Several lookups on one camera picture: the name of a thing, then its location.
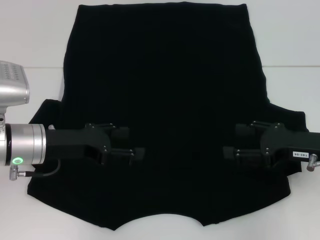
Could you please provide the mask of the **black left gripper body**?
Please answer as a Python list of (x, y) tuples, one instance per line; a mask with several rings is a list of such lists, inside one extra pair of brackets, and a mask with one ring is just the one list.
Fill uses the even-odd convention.
[(46, 130), (47, 161), (89, 159), (104, 165), (111, 149), (106, 131), (91, 123), (82, 129)]

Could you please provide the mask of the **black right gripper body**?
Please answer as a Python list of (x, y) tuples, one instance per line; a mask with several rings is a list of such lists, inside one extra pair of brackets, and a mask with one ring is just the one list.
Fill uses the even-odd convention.
[(284, 125), (269, 128), (260, 138), (260, 149), (272, 165), (282, 159), (306, 162), (308, 168), (320, 166), (320, 134), (317, 132), (293, 131)]

